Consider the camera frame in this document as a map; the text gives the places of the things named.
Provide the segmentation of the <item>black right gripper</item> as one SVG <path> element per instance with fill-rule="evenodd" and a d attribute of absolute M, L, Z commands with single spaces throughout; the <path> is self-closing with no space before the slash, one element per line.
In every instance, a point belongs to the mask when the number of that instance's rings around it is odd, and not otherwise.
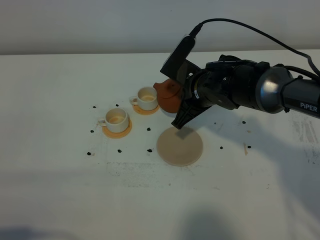
<path fill-rule="evenodd" d="M 183 85 L 181 104 L 171 124 L 178 130 L 188 122 L 208 110 L 213 104 L 205 97 L 206 91 L 202 86 L 209 72 L 201 69 L 193 74 L 189 73 Z"/>

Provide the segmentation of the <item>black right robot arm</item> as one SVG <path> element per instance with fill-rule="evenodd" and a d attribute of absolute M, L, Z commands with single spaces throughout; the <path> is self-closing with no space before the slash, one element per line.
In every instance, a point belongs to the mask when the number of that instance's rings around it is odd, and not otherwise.
<path fill-rule="evenodd" d="M 314 74 L 297 67 L 221 55 L 203 69 L 185 60 L 175 80 L 183 86 L 171 123 L 177 129 L 213 105 L 227 110 L 247 107 L 269 114 L 295 110 L 320 116 L 320 84 Z"/>

